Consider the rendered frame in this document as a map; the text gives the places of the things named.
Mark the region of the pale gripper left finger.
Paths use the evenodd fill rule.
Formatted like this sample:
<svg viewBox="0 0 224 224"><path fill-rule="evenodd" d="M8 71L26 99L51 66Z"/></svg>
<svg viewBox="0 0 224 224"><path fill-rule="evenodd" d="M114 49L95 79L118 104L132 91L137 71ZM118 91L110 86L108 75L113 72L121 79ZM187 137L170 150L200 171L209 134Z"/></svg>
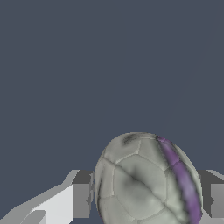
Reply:
<svg viewBox="0 0 224 224"><path fill-rule="evenodd" d="M0 224L70 224L90 216L94 172L71 170L55 187L11 209Z"/></svg>

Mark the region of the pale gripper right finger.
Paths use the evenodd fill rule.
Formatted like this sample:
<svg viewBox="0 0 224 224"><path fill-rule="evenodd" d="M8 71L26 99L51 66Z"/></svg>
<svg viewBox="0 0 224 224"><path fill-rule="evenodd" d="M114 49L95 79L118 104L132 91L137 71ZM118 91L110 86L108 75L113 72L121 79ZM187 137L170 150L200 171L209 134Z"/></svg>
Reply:
<svg viewBox="0 0 224 224"><path fill-rule="evenodd" d="M224 175L199 170L203 195L203 215L199 224L224 224Z"/></svg>

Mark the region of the grey ball with purple stripe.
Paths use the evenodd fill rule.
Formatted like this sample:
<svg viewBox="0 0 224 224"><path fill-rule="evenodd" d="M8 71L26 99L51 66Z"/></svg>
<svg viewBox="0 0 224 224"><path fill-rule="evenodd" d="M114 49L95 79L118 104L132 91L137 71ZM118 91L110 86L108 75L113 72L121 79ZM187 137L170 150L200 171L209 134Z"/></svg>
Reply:
<svg viewBox="0 0 224 224"><path fill-rule="evenodd" d="M170 140L125 133L103 150L94 171L96 208L103 224L200 224L200 175Z"/></svg>

